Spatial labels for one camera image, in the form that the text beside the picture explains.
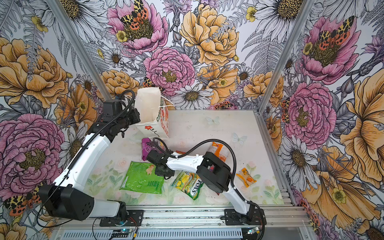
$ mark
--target purple snack packet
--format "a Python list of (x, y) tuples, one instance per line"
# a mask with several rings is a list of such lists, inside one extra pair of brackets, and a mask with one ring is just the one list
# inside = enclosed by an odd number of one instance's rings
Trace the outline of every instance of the purple snack packet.
[[(164, 149), (164, 145), (160, 142), (160, 141), (156, 141), (157, 144), (162, 148)], [(149, 152), (151, 150), (156, 150), (158, 152), (160, 152), (157, 147), (153, 144), (153, 142), (149, 139), (149, 138), (143, 138), (141, 140), (141, 159), (143, 161), (146, 161), (147, 160), (147, 156), (149, 154)]]

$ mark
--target metal extrusion bar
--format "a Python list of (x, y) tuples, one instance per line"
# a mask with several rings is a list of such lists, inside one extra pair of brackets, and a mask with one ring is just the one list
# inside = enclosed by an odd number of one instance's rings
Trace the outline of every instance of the metal extrusion bar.
[(259, 126), (260, 134), (263, 138), (265, 149), (271, 162), (272, 170), (275, 174), (277, 184), (283, 192), (285, 191), (288, 193), (288, 196), (285, 196), (283, 193), (281, 193), (281, 195), (283, 196), (284, 203), (289, 204), (287, 202), (287, 200), (289, 200), (292, 205), (296, 205), (291, 186), (287, 180), (287, 177), (284, 175), (283, 167), (281, 166), (278, 160), (275, 147), (272, 143), (272, 139), (268, 133), (265, 122), (261, 115), (256, 114), (255, 118), (257, 125)]
[[(308, 227), (309, 219), (303, 207), (289, 205), (261, 205), (267, 220), (266, 227)], [(144, 210), (141, 228), (227, 228), (225, 220), (220, 219), (225, 209), (222, 207), (151, 207), (151, 206), (130, 206), (127, 211), (137, 209)], [(93, 219), (84, 221), (71, 221), (64, 224), (60, 229), (89, 229)], [(245, 225), (230, 226), (231, 228), (252, 227)], [(129, 227), (100, 227), (99, 220), (96, 220), (95, 229), (122, 229)]]
[(268, 103), (269, 99), (271, 98), (271, 95), (273, 93), (273, 89), (275, 88), (281, 71), (283, 70), (283, 67), (285, 63), (287, 62), (289, 56), (290, 56), (290, 51), (293, 48), (293, 45), (295, 44), (297, 40), (297, 36), (300, 34), (300, 31), (303, 29), (305, 26), (305, 22), (307, 18), (309, 17), (309, 14), (312, 10), (312, 7), (314, 5), (314, 0), (304, 0), (304, 2), (301, 5), (300, 11), (297, 14), (297, 19), (295, 21), (295, 24), (293, 26), (292, 31), (289, 33), (289, 36), (287, 37), (287, 41), (285, 42), (283, 51), (280, 54), (280, 58), (277, 61), (276, 67), (273, 70), (271, 81), (268, 84), (264, 96), (262, 98), (262, 102), (258, 107), (258, 112), (262, 113), (266, 107), (266, 104)]
[(54, 14), (56, 20), (59, 22), (60, 28), (64, 31), (64, 34), (66, 35), (67, 39), (71, 42), (73, 48), (75, 49), (79, 57), (82, 59), (83, 64), (89, 71), (89, 74), (91, 75), (92, 79), (95, 81), (96, 86), (100, 90), (100, 93), (102, 94), (103, 98), (105, 100), (111, 100), (112, 97), (107, 87), (101, 80), (96, 66), (94, 65), (91, 57), (85, 49), (74, 24), (65, 12), (60, 0), (48, 0), (46, 1), (46, 3)]

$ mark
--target white daisy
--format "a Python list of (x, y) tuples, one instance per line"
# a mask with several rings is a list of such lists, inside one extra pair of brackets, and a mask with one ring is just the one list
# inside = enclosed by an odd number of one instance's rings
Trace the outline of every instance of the white daisy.
[[(80, 38), (89, 43), (95, 39), (102, 39), (102, 26), (108, 19), (103, 17), (106, 9), (101, 0), (60, 0), (65, 12), (72, 20)], [(60, 25), (47, 5), (47, 0), (30, 0), (29, 5), (35, 10), (36, 16), (41, 18), (44, 26), (52, 26), (58, 39), (63, 37)]]
[(171, 102), (175, 104), (176, 109), (204, 109), (211, 104), (213, 89), (204, 89), (203, 84), (196, 84), (193, 88), (186, 85), (184, 88), (175, 91), (176, 95), (171, 98)]
[(106, 50), (104, 52), (104, 61), (115, 68), (120, 67), (123, 63), (121, 51), (117, 48)]
[(267, 104), (265, 105), (265, 109), (263, 111), (264, 118), (265, 119), (270, 118), (272, 116), (272, 113), (273, 113), (273, 106), (270, 102), (267, 102)]
[(254, 71), (250, 67), (239, 67), (237, 75), (240, 78), (240, 81), (248, 81), (254, 75)]
[(254, 17), (259, 20), (256, 32), (262, 32), (262, 38), (271, 33), (271, 39), (284, 41), (291, 32), (303, 0), (258, 0)]
[(306, 151), (306, 144), (292, 135), (292, 139), (283, 137), (278, 152), (281, 164), (284, 171), (288, 172), (291, 183), (301, 191), (305, 191), (306, 188), (310, 189), (305, 177), (315, 189), (320, 184), (319, 177), (311, 168), (312, 165), (317, 165), (318, 160), (313, 155), (306, 154)]
[(365, 10), (370, 12), (376, 5), (378, 0), (325, 0), (323, 6), (325, 10), (323, 16), (330, 16), (333, 21), (344, 21), (350, 16), (361, 17)]
[(313, 24), (319, 20), (320, 13), (324, 10), (321, 2), (317, 2), (313, 5), (310, 15), (305, 22), (305, 28), (307, 30), (311, 30), (313, 28)]
[(130, 6), (131, 5), (131, 1), (130, 0), (107, 0), (107, 6), (108, 7), (113, 7), (114, 5), (116, 5), (116, 3), (118, 4), (118, 6), (120, 8), (123, 7), (123, 4), (125, 3), (125, 5), (127, 6)]
[(361, 240), (384, 239), (384, 220), (373, 218), (369, 221), (369, 229), (359, 237)]
[(94, 86), (91, 76), (84, 74), (81, 76), (81, 78), (78, 80), (79, 84), (89, 92), (92, 91), (92, 88)]
[(59, 153), (60, 162), (58, 167), (66, 168), (73, 157), (76, 155), (77, 151), (81, 148), (83, 144), (84, 137), (88, 131), (88, 124), (84, 122), (80, 123), (80, 126), (77, 132), (72, 126), (68, 129), (68, 140), (69, 142), (63, 142), (60, 145), (61, 152)]

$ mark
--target plastic wrapper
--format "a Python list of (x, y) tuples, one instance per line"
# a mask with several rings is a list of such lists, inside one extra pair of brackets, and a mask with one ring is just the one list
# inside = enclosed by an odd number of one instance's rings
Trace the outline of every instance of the plastic wrapper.
[(225, 162), (229, 155), (229, 150), (221, 143), (212, 142), (212, 145), (209, 147), (208, 152), (215, 154), (216, 157), (220, 158), (221, 161)]
[(236, 176), (238, 176), (243, 182), (246, 187), (251, 186), (256, 182), (251, 175), (249, 175), (249, 172), (246, 168), (243, 168), (242, 170), (238, 171), (236, 173)]
[[(164, 145), (159, 141), (159, 140), (156, 140), (156, 143), (163, 149), (165, 150), (165, 147)], [(141, 159), (143, 161), (146, 161), (147, 160), (147, 156), (149, 154), (149, 152), (151, 150), (156, 150), (158, 152), (160, 152), (159, 149), (157, 149), (157, 147), (155, 146), (155, 144), (149, 139), (149, 138), (143, 138), (141, 140)]]
[(155, 174), (156, 166), (146, 162), (131, 162), (120, 189), (161, 194), (164, 178)]
[(182, 171), (173, 181), (172, 186), (195, 200), (199, 196), (199, 191), (203, 184), (203, 181), (196, 173)]

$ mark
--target green snack bag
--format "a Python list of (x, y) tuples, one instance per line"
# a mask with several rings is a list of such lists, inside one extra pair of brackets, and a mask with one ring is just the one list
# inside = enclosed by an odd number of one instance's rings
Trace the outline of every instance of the green snack bag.
[(185, 192), (193, 200), (199, 196), (203, 181), (196, 173), (182, 171), (173, 181), (172, 186)]
[(155, 174), (156, 166), (147, 162), (131, 162), (121, 189), (161, 194), (164, 178)]

